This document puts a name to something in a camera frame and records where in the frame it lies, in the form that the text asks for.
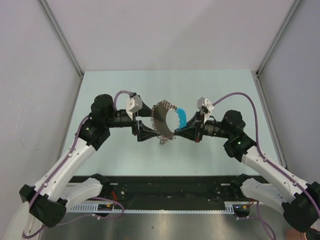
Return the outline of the metal key organizer with rings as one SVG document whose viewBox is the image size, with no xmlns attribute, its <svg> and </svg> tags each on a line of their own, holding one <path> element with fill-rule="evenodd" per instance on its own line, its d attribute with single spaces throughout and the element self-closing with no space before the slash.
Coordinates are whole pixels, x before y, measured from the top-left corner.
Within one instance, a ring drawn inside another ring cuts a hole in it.
<svg viewBox="0 0 320 240">
<path fill-rule="evenodd" d="M 159 133 L 159 143 L 164 145 L 165 143 L 175 139 L 175 131 L 171 130 L 167 123 L 167 115 L 169 112 L 173 112 L 178 117 L 178 128 L 180 130 L 187 126 L 187 114 L 186 111 L 170 103 L 167 100 L 162 100 L 154 105 L 151 109 L 151 125 L 152 128 Z"/>
</svg>

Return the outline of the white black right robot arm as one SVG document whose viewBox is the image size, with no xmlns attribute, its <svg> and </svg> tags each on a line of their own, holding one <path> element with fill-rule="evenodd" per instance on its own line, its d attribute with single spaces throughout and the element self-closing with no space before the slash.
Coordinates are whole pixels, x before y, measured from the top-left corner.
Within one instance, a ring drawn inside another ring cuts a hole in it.
<svg viewBox="0 0 320 240">
<path fill-rule="evenodd" d="M 260 201 L 281 213 L 287 223 L 305 233 L 320 218 L 320 184 L 309 183 L 272 161 L 263 153 L 258 142 L 245 132 L 245 122 L 239 111 L 228 110 L 221 121 L 204 120 L 197 112 L 175 135 L 199 143 L 204 136 L 225 138 L 223 147 L 230 158 L 259 173 L 269 186 L 242 174 L 230 188 L 231 196 L 242 201 L 245 197 Z"/>
</svg>

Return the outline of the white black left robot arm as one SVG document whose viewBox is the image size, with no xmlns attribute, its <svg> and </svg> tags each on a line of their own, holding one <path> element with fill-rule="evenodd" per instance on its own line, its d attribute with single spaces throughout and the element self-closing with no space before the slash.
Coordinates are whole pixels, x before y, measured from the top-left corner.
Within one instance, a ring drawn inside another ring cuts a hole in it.
<svg viewBox="0 0 320 240">
<path fill-rule="evenodd" d="M 29 213 L 45 227 L 57 226 L 69 209 L 86 200 L 105 200 L 111 195 L 110 180 L 99 173 L 72 190 L 65 188 L 79 168 L 110 137 L 112 128 L 131 128 L 140 142 L 160 135 L 137 119 L 152 117 L 154 109 L 136 93 L 128 95 L 124 109 L 116 108 L 116 100 L 111 95 L 98 95 L 90 106 L 90 113 L 80 122 L 68 150 L 34 185 L 25 184 L 20 189 L 21 200 L 29 202 Z"/>
</svg>

